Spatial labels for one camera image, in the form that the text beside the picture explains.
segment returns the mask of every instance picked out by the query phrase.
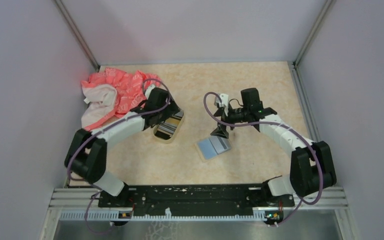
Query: table surface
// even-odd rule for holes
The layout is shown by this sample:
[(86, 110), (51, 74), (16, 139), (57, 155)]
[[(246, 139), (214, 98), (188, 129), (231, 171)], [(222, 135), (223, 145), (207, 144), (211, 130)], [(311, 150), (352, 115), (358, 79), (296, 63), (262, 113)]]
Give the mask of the table surface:
[[(308, 137), (287, 62), (182, 63), (111, 66), (133, 73), (157, 74), (184, 110), (183, 125), (165, 144), (147, 129), (118, 143), (107, 155), (107, 171), (129, 185), (259, 183), (289, 173), (290, 159), (269, 137), (251, 126), (230, 131), (233, 149), (203, 162), (195, 143), (210, 136), (217, 123), (203, 106), (207, 92), (229, 94), (257, 88), (264, 107), (272, 107), (299, 133)], [(215, 112), (214, 97), (208, 98)], [(83, 185), (71, 182), (70, 185)]]

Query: cloth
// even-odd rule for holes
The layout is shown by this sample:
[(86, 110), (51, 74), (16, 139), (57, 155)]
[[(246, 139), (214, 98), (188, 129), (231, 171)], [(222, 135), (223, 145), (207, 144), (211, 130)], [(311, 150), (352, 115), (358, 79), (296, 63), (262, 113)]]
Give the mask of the cloth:
[[(127, 73), (117, 68), (107, 67), (103, 72), (92, 73), (88, 81), (81, 81), (85, 102), (90, 102), (81, 117), (81, 126), (87, 131), (99, 128), (112, 116), (123, 117), (130, 109), (146, 99), (142, 84), (146, 79), (160, 78), (156, 74), (136, 71)], [(145, 82), (143, 88), (159, 86), (156, 81)]]

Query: metal frame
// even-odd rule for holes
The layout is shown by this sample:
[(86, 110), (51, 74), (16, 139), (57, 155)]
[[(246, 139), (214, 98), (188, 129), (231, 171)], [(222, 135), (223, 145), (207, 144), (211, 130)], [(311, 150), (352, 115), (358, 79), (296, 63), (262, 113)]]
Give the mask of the metal frame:
[[(92, 51), (88, 47), (85, 39), (83, 38), (79, 28), (70, 16), (63, 0), (52, 0), (61, 15), (63, 16), (68, 28), (75, 36), (81, 49), (83, 50), (86, 57), (89, 59), (91, 65), (98, 72), (100, 65), (95, 59)], [(323, 8), (321, 9), (308, 37), (306, 38), (303, 46), (301, 47), (298, 56), (295, 61), (288, 62), (290, 74), (295, 87), (295, 91), (298, 95), (302, 114), (305, 119), (305, 124), (311, 139), (316, 141), (320, 140), (320, 134), (316, 125), (311, 106), (307, 97), (307, 93), (303, 84), (303, 80), (300, 75), (299, 66), (306, 55), (308, 49), (316, 37), (317, 33), (321, 29), (323, 22), (332, 9), (336, 0), (326, 0)], [(52, 194), (52, 198), (49, 203), (45, 222), (40, 235), (41, 240), (52, 240), (54, 239), (55, 232), (59, 221), (70, 220), (70, 221), (83, 221), (85, 209), (88, 206), (91, 196), (98, 190), (94, 188), (56, 188)], [(315, 194), (311, 194), (306, 197), (307, 200), (313, 200)], [(298, 204), (298, 197), (294, 195), (295, 204)], [(277, 208), (273, 207), (254, 207), (254, 215), (239, 217), (175, 217), (171, 215), (166, 216), (133, 216), (130, 221), (261, 221), (262, 211), (272, 211)], [(292, 210), (293, 207), (285, 207), (285, 210)], [(94, 221), (110, 221), (116, 214), (120, 212), (129, 212), (132, 209), (129, 207), (121, 208), (99, 208), (98, 200), (94, 200), (90, 207), (90, 215)], [(361, 239), (359, 232), (356, 228), (353, 216), (350, 212), (348, 201), (345, 196), (344, 190), (340, 186), (329, 187), (323, 190), (322, 197), (316, 205), (305, 205), (303, 204), (299, 211), (326, 211), (334, 210), (337, 218), (338, 226), (344, 240)]]

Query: white wall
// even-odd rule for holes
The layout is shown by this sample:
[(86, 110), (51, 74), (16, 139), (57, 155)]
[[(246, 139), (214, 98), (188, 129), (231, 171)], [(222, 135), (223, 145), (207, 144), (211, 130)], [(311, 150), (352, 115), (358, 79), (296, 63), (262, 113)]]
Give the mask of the white wall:
[(51, 0), (0, 1), (0, 240), (39, 237), (91, 70)]
[(337, 1), (300, 70), (362, 239), (384, 239), (384, 1)]
[(100, 64), (292, 61), (325, 0), (64, 0)]

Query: gray floor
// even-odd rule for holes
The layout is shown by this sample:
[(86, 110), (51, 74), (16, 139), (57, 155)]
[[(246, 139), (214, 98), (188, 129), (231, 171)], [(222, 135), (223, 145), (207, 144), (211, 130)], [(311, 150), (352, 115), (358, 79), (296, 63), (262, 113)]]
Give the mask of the gray floor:
[[(104, 231), (108, 222), (90, 222)], [(338, 240), (342, 239), (334, 211), (299, 211), (287, 223), (265, 227), (259, 222), (129, 222), (106, 235), (91, 233), (83, 221), (60, 221), (55, 240)]]

